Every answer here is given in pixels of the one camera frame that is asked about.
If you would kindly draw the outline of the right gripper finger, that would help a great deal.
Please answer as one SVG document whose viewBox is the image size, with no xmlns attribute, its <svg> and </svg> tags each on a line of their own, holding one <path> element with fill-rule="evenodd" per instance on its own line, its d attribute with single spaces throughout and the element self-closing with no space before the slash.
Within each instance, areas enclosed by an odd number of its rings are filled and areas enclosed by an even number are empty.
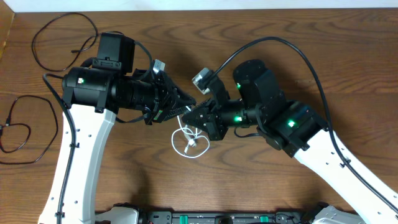
<svg viewBox="0 0 398 224">
<path fill-rule="evenodd" d="M 201 102 L 198 106 L 194 108 L 195 111 L 199 110 L 209 110 L 211 111 L 212 107 L 214 107 L 215 101 L 212 98 L 209 98 L 203 102 Z"/>
<path fill-rule="evenodd" d="M 215 114 L 208 107 L 195 108 L 183 115 L 182 121 L 206 133 L 213 133 L 215 131 Z"/>
</svg>

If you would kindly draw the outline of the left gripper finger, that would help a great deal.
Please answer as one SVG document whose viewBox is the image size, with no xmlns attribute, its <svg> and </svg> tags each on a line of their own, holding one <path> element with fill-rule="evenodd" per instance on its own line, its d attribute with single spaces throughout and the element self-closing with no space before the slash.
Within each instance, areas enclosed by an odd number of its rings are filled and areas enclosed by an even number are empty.
<svg viewBox="0 0 398 224">
<path fill-rule="evenodd" d="M 168 121 L 168 120 L 170 120 L 170 119 L 172 119 L 172 118 L 174 118 L 176 116 L 184 115 L 184 114 L 188 113 L 189 111 L 190 111 L 190 107 L 189 106 L 184 106 L 184 107 L 181 107 L 181 108 L 172 109 L 172 110 L 168 111 L 165 114 L 165 116 L 164 116 L 162 121 Z"/>
<path fill-rule="evenodd" d="M 169 80 L 170 93 L 171 93 L 171 107 L 181 108 L 183 106 L 195 106 L 196 100 L 194 97 L 185 93 L 178 87 L 172 80 Z"/>
</svg>

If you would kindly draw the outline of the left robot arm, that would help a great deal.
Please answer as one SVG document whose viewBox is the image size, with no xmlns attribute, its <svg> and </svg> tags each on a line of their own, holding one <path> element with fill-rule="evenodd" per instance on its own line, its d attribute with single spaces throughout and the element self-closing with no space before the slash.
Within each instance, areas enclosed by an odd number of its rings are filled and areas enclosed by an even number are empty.
<svg viewBox="0 0 398 224">
<path fill-rule="evenodd" d="M 57 100 L 63 111 L 63 136 L 52 188 L 39 223 L 145 223 L 137 208 L 119 204 L 96 213 L 95 195 L 104 147 L 120 109 L 142 112 L 147 125 L 186 112 L 195 99 L 151 60 L 133 69 L 138 45 L 120 33 L 103 33 L 97 56 L 62 77 Z"/>
</svg>

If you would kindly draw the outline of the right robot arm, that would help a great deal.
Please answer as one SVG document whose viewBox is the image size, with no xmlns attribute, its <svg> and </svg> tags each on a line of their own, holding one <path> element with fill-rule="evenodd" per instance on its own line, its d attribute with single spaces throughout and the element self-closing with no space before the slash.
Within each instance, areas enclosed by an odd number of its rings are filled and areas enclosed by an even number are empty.
<svg viewBox="0 0 398 224">
<path fill-rule="evenodd" d="M 229 128 L 255 126 L 268 145 L 318 174 L 363 222 L 397 223 L 397 192 L 359 161 L 309 105 L 287 100 L 262 60 L 241 63 L 233 79 L 238 100 L 204 68 L 192 82 L 213 96 L 184 114 L 183 122 L 206 132 L 212 141 L 222 140 Z"/>
</svg>

